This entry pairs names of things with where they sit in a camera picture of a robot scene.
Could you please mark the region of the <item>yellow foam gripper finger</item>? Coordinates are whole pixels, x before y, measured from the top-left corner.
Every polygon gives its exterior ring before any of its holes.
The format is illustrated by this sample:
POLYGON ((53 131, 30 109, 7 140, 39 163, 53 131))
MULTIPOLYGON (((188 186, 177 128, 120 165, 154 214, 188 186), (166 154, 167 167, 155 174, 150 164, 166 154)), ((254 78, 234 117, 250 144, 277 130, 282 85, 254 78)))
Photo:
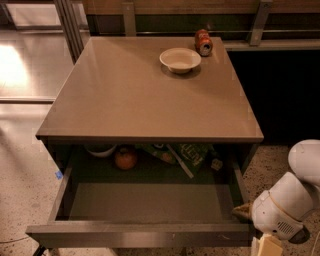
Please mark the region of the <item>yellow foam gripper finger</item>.
POLYGON ((237 206, 232 210, 232 215, 237 217, 240 221, 251 221, 252 206, 253 204, 251 202, 237 206))
POLYGON ((282 242, 273 235, 263 234, 260 239, 254 237, 250 256, 282 256, 282 242))

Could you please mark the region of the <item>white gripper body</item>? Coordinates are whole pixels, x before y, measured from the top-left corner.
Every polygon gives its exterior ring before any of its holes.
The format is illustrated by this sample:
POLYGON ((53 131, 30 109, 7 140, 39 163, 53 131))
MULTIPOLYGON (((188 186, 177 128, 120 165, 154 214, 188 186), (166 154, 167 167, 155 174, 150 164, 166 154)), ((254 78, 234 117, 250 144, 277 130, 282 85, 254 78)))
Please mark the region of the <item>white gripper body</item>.
POLYGON ((264 191, 252 206, 254 227, 264 234, 276 236, 293 244, 309 240, 310 232, 303 224, 310 202, 297 193, 264 191))

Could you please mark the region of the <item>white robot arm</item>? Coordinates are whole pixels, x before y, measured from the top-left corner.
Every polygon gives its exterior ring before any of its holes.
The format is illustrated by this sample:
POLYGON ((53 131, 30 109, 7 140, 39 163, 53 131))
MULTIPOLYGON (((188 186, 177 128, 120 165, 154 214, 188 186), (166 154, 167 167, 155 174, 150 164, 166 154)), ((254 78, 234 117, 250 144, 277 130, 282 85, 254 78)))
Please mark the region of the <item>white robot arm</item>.
POLYGON ((253 202, 235 207, 232 214, 251 220, 262 233, 254 237, 250 256, 282 256, 283 241, 302 244, 310 238, 303 221, 320 208, 320 141, 303 140, 289 151, 291 168, 253 202))

